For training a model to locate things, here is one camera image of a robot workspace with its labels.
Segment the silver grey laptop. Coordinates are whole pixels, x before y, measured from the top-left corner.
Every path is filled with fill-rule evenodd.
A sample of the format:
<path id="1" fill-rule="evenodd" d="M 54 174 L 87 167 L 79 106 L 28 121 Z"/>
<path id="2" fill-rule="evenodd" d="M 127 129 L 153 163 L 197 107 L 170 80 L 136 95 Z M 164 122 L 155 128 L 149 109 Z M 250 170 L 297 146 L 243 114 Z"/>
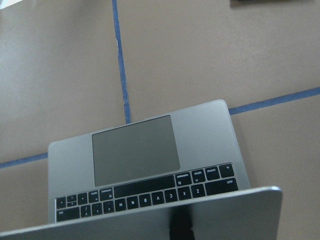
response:
<path id="1" fill-rule="evenodd" d="M 3 240 L 275 240 L 283 193 L 250 185 L 214 100 L 48 147 L 48 223 Z"/>

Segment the dark framed tray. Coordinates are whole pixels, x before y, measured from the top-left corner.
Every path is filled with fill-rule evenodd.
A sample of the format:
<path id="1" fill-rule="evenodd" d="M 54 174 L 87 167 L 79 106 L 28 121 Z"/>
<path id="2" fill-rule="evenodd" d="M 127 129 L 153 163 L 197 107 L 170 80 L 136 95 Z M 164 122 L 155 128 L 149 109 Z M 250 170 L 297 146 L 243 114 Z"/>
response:
<path id="1" fill-rule="evenodd" d="M 230 8 L 266 4 L 313 4 L 314 0 L 231 0 Z"/>

